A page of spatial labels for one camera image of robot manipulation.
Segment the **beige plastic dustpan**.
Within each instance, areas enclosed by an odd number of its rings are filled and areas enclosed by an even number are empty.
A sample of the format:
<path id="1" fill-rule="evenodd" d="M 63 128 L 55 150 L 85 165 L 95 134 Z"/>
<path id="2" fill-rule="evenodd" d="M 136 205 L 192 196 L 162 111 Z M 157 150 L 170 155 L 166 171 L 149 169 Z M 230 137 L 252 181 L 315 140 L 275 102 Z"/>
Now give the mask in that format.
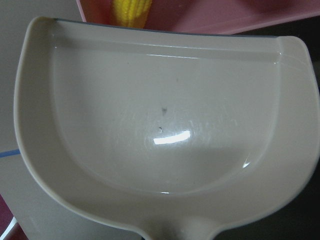
<path id="1" fill-rule="evenodd" d="M 147 240 L 211 240 L 284 207 L 320 156 L 320 95 L 295 36 L 36 17 L 14 129 L 37 184 Z"/>

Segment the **yellow toy corn cob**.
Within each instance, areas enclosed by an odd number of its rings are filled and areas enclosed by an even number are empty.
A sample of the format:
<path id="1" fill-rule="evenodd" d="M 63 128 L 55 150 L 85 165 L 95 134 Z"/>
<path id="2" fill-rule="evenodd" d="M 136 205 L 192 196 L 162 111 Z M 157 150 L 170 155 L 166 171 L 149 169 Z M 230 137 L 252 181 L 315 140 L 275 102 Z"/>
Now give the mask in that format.
<path id="1" fill-rule="evenodd" d="M 151 0 L 112 0 L 110 23 L 120 27 L 143 29 L 151 5 Z"/>

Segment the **pink plastic bin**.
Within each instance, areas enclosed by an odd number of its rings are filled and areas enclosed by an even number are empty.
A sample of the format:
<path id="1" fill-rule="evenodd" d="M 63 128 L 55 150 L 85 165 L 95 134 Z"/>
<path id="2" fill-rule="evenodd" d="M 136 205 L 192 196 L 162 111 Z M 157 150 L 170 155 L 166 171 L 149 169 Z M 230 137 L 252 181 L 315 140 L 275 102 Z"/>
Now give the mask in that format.
<path id="1" fill-rule="evenodd" d="M 112 25 L 112 0 L 78 0 L 83 22 Z M 318 0 L 152 0 L 144 29 L 236 34 L 319 16 Z"/>

